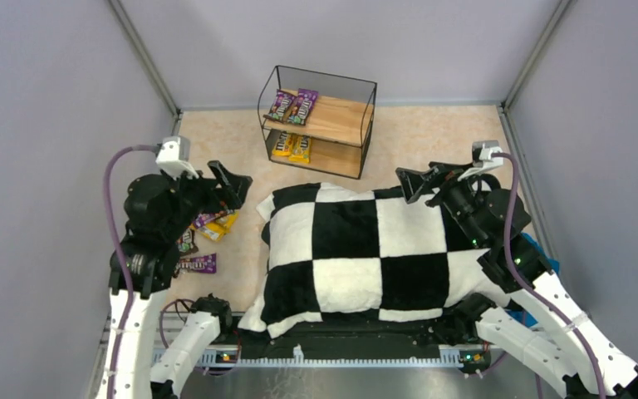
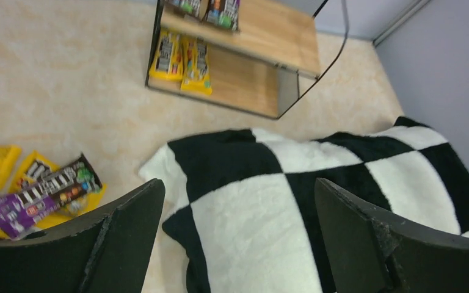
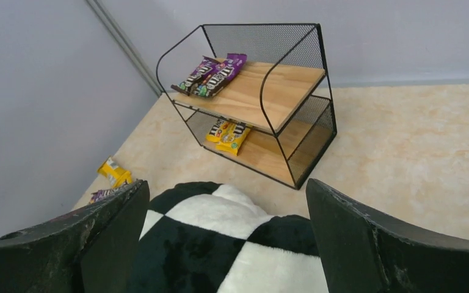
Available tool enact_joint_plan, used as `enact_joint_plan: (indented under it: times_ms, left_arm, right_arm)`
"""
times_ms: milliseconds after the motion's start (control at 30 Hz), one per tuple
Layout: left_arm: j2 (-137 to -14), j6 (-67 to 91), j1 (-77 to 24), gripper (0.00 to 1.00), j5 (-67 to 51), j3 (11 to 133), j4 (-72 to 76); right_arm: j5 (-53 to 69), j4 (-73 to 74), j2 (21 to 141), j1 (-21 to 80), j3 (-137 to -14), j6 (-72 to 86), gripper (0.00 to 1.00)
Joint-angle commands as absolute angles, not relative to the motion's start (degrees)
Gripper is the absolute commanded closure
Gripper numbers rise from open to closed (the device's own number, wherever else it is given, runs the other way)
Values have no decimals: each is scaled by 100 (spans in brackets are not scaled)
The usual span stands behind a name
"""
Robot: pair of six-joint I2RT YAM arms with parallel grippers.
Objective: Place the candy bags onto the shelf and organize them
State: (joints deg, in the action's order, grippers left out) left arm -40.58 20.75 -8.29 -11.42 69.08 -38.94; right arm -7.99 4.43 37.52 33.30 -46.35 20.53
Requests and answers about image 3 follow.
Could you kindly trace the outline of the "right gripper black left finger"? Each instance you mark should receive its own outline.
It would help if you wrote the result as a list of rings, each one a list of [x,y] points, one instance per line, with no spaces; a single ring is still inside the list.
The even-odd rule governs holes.
[[[0,292],[125,292],[149,201],[138,180],[0,237]]]

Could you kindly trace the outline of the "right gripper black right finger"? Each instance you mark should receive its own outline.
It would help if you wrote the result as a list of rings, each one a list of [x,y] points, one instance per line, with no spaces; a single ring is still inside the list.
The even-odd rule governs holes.
[[[469,292],[469,240],[399,220],[317,179],[305,193],[330,292]]]

